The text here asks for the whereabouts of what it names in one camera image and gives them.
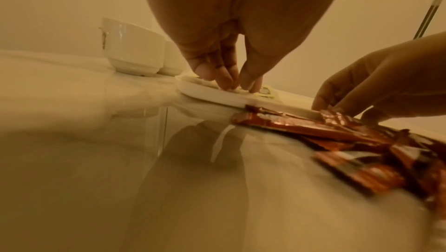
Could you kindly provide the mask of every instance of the white cup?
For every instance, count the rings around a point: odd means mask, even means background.
[[[149,29],[102,19],[102,49],[117,71],[152,76],[163,66],[165,39]]]
[[[164,65],[158,73],[167,76],[177,76],[181,74],[188,64],[181,54],[177,45],[173,41],[166,41],[164,50]]]

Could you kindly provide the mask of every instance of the white ceramic cup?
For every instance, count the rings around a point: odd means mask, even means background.
[[[117,71],[152,76],[163,66],[165,39],[149,29],[102,19],[102,49]]]
[[[184,56],[181,54],[177,45],[173,41],[166,41],[164,50],[164,65],[158,73],[167,76],[177,76],[181,74],[188,64]]]

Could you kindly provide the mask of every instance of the cup handle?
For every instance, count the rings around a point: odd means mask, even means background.
[[[105,39],[107,38],[107,34],[103,28],[99,27],[98,29],[100,29],[102,31],[102,50],[105,49]]]

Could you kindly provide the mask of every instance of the table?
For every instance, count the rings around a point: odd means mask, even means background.
[[[0,251],[414,252],[431,214],[365,198],[237,110],[106,59],[0,52]],[[286,102],[310,100],[280,93]]]

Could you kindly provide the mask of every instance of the glossy table surface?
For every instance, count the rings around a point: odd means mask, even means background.
[[[366,198],[238,110],[106,59],[0,52],[0,251],[415,252],[431,214]]]

